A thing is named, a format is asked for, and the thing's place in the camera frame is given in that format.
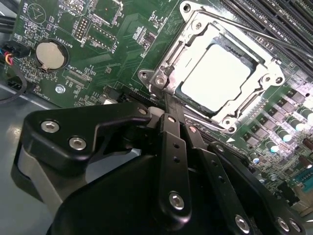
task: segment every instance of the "cpu socket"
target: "cpu socket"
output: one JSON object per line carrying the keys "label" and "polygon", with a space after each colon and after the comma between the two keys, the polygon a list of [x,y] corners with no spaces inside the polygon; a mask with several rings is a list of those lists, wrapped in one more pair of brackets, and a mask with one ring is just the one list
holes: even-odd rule
{"label": "cpu socket", "polygon": [[285,77],[279,61],[209,6],[183,1],[185,26],[155,70],[140,70],[150,93],[164,93],[216,126],[235,132],[243,111]]}

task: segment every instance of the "screw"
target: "screw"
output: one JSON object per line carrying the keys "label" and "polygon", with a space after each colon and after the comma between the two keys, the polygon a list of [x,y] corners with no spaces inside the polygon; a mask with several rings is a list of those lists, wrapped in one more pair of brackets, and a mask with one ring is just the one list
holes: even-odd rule
{"label": "screw", "polygon": [[236,215],[235,221],[238,228],[240,228],[240,230],[243,231],[245,234],[248,234],[250,232],[250,227],[248,223],[240,215]]}
{"label": "screw", "polygon": [[163,78],[156,78],[156,83],[157,83],[158,85],[163,85],[163,84],[164,84]]}
{"label": "screw", "polygon": [[196,133],[197,130],[194,126],[189,126],[189,129],[191,130],[191,132]]}
{"label": "screw", "polygon": [[41,129],[48,133],[55,133],[60,129],[60,126],[54,121],[44,121],[41,123]]}
{"label": "screw", "polygon": [[79,137],[71,138],[68,143],[73,149],[78,151],[85,149],[87,146],[86,141]]}
{"label": "screw", "polygon": [[171,117],[171,116],[169,116],[168,119],[169,119],[171,122],[176,122],[176,120],[175,120],[173,117]]}
{"label": "screw", "polygon": [[291,225],[293,226],[294,229],[297,230],[297,232],[301,232],[301,229],[299,228],[299,226],[296,224],[296,222],[294,222],[292,219],[289,220],[289,222],[291,223]]}
{"label": "screw", "polygon": [[65,89],[65,87],[63,85],[58,84],[58,85],[55,86],[55,91],[58,94],[63,94],[66,91],[66,89]]}
{"label": "screw", "polygon": [[290,231],[288,224],[286,224],[286,222],[282,218],[277,218],[277,222],[283,230],[285,230],[286,232]]}
{"label": "screw", "polygon": [[170,203],[176,210],[182,210],[185,207],[184,200],[177,193],[172,192],[170,194]]}
{"label": "screw", "polygon": [[223,147],[222,147],[222,146],[217,145],[217,146],[216,146],[216,148],[217,148],[220,152],[224,152],[224,149],[223,149]]}
{"label": "screw", "polygon": [[143,115],[146,115],[146,114],[147,114],[147,112],[146,112],[145,110],[143,110],[143,109],[139,109],[139,112],[140,112],[141,114],[143,114]]}
{"label": "screw", "polygon": [[199,23],[197,23],[196,24],[196,29],[199,29],[199,28],[201,28],[201,26],[202,26],[202,24],[199,22]]}

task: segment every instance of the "black cable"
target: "black cable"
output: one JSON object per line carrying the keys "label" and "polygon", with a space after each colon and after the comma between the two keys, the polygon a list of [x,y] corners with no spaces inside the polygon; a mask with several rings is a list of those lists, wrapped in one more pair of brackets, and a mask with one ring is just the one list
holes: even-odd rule
{"label": "black cable", "polygon": [[21,89],[16,92],[13,96],[5,98],[5,99],[0,99],[0,105],[1,104],[6,104],[9,103],[15,99],[17,99],[18,97],[20,97],[27,89],[27,81],[26,78],[24,76],[24,74],[21,72],[21,70],[15,66],[11,66],[12,70],[14,71],[14,73],[16,74],[17,77],[20,78],[21,82],[22,82],[22,87]]}
{"label": "black cable", "polygon": [[8,16],[0,16],[0,24],[8,24],[8,25],[14,25],[15,24],[15,18],[8,17]]}
{"label": "black cable", "polygon": [[15,0],[0,0],[0,2],[5,7],[10,9],[11,11],[13,11],[15,14],[18,13],[18,11],[19,11],[19,4]]}
{"label": "black cable", "polygon": [[0,33],[8,33],[8,34],[13,33],[13,26],[0,24]]}
{"label": "black cable", "polygon": [[285,48],[287,48],[287,49],[289,49],[289,50],[296,51],[296,52],[298,52],[298,53],[300,53],[300,54],[302,54],[302,55],[305,55],[305,56],[309,57],[310,59],[313,59],[312,53],[309,53],[309,52],[307,52],[307,51],[305,51],[305,50],[302,50],[302,49],[300,49],[299,47],[294,46],[294,45],[292,45],[292,44],[290,44],[290,43],[286,43],[286,42],[281,41],[281,40],[279,40],[279,39],[273,38],[273,37],[271,37],[271,36],[269,36],[269,35],[267,35],[267,34],[265,34],[265,33],[262,33],[262,32],[259,32],[259,31],[257,31],[257,30],[254,30],[254,29],[252,29],[252,28],[246,27],[246,26],[243,25],[243,24],[234,22],[234,21],[232,21],[232,20],[229,20],[229,19],[224,18],[224,17],[222,17],[222,16],[216,15],[216,14],[214,14],[214,13],[211,13],[211,12],[206,11],[205,14],[208,15],[208,16],[210,16],[210,17],[212,17],[212,18],[215,18],[215,19],[217,19],[217,20],[219,20],[219,21],[223,21],[223,22],[225,22],[225,23],[227,23],[227,24],[230,24],[230,25],[233,25],[233,26],[235,26],[235,27],[237,27],[237,28],[240,28],[240,29],[242,29],[243,31],[247,31],[247,32],[253,33],[253,34],[255,34],[255,35],[258,35],[258,36],[260,36],[260,37],[262,37],[262,38],[265,38],[265,39],[267,39],[267,40],[269,40],[269,41],[271,41],[271,42],[273,42],[273,43],[279,44],[279,45],[281,45],[281,46],[283,46],[283,47],[285,47]]}

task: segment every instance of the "green circuit board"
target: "green circuit board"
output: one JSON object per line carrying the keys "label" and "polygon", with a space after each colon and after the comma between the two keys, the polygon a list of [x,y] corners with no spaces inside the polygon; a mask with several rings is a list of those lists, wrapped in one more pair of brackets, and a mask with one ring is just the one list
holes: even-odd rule
{"label": "green circuit board", "polygon": [[[278,31],[280,25],[271,23],[269,12],[261,12],[258,1],[194,2],[212,6],[221,14],[233,16],[237,21],[246,24],[250,23],[249,19],[256,21],[261,15],[265,16],[268,21],[262,21],[264,28],[273,34],[282,35],[282,39],[286,41],[301,43],[283,26],[281,31]],[[275,3],[271,0],[261,2]],[[298,7],[313,16],[313,10],[305,2],[296,2]],[[137,73],[140,69],[155,69],[182,28],[184,20],[179,12],[180,3],[180,0],[22,0],[12,39],[33,49],[41,41],[57,40],[66,47],[69,58],[64,68],[53,72],[38,69],[34,53],[30,57],[16,60],[15,63],[19,65],[26,79],[36,84],[33,91],[36,95],[60,107],[99,104],[99,99],[107,87],[117,90],[127,88],[150,99],[149,92],[138,79]],[[235,4],[241,4],[241,8],[238,10],[234,7]],[[245,12],[249,19],[240,17],[240,14],[236,15],[240,11],[244,12],[245,7],[250,7],[250,12]],[[297,32],[307,40],[313,41],[307,25],[298,23],[294,19],[295,16],[284,11],[282,5],[275,4],[272,7],[282,14],[281,17],[290,21],[290,24],[296,22]],[[290,51],[275,47],[252,34],[249,36],[279,58],[286,83],[281,87],[268,89],[253,109],[240,120],[235,134],[212,131],[193,121],[187,121],[241,154],[258,154],[260,162],[255,167],[260,169],[266,186],[275,192],[283,181],[287,181],[291,186],[299,184],[295,177],[304,168],[298,157],[311,159],[312,152],[302,144],[302,140],[311,138],[312,125],[300,116],[298,111],[313,107],[313,85],[307,75],[313,70],[310,70],[311,62],[303,62]],[[6,73],[10,73],[9,67],[6,68]],[[57,85],[64,86],[66,91],[58,94],[55,90]],[[306,97],[304,104],[293,102],[286,97],[291,88]],[[282,97],[295,107],[293,112],[283,112],[277,107],[277,102]],[[248,144],[244,136],[251,133],[253,126],[260,125],[260,117],[271,118],[267,112],[272,107],[281,111],[286,118],[283,121],[274,121],[277,125],[275,129],[265,129],[268,135],[259,138],[257,145]],[[301,132],[293,130],[288,123],[293,118],[306,124],[306,128]],[[292,135],[292,142],[285,143],[278,139],[276,132],[282,127]],[[266,147],[269,140],[277,142],[280,148],[278,153],[269,152]],[[270,180],[272,174],[277,176],[274,181]]]}

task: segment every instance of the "connector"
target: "connector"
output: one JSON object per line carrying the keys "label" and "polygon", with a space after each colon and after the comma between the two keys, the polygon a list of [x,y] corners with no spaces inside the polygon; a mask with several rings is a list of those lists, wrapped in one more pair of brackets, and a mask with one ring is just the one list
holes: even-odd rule
{"label": "connector", "polygon": [[30,55],[31,48],[26,47],[21,43],[15,41],[8,41],[2,44],[2,50],[12,54],[13,57],[23,58]]}

